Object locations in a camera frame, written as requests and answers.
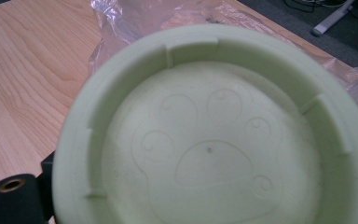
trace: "wooden table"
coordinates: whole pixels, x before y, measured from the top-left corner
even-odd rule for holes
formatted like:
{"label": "wooden table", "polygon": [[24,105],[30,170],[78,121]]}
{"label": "wooden table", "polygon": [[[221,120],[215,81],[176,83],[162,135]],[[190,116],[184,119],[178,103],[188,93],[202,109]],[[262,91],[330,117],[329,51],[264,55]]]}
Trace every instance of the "wooden table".
{"label": "wooden table", "polygon": [[[315,54],[329,55],[242,6]],[[0,5],[0,180],[40,174],[100,41],[89,0],[11,0]]]}

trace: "round green container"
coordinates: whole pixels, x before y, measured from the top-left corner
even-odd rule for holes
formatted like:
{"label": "round green container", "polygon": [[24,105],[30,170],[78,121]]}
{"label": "round green container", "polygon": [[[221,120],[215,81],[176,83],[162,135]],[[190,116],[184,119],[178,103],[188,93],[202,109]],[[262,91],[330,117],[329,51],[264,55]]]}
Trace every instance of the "round green container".
{"label": "round green container", "polygon": [[358,108],[272,37],[159,32],[76,97],[53,200],[61,224],[358,224]]}

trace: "crumpled plastic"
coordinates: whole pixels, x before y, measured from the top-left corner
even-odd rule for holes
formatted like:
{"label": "crumpled plastic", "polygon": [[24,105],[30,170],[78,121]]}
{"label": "crumpled plastic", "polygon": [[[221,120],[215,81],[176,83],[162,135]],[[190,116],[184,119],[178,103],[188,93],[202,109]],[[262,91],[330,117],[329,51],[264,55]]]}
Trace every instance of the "crumpled plastic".
{"label": "crumpled plastic", "polygon": [[130,43],[160,30],[188,24],[223,23],[271,35],[301,49],[347,88],[358,102],[358,68],[321,56],[294,43],[245,11],[235,0],[91,0],[102,40],[89,60],[89,73]]}

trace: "wood grain desk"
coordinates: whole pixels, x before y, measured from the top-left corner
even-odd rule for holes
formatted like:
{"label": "wood grain desk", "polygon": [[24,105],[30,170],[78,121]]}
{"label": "wood grain desk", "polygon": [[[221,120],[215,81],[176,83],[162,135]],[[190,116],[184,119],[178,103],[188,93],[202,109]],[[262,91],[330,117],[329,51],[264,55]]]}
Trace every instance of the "wood grain desk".
{"label": "wood grain desk", "polygon": [[[307,41],[242,6],[304,49]],[[100,41],[89,0],[11,0],[0,5],[0,180],[40,174]]]}

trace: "black object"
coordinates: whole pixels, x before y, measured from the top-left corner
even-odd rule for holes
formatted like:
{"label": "black object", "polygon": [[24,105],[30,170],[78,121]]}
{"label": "black object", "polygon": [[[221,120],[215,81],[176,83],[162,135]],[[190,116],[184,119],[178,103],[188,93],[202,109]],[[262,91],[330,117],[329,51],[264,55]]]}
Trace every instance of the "black object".
{"label": "black object", "polygon": [[0,224],[45,224],[54,215],[51,172],[54,152],[42,162],[42,174],[13,175],[0,181]]}

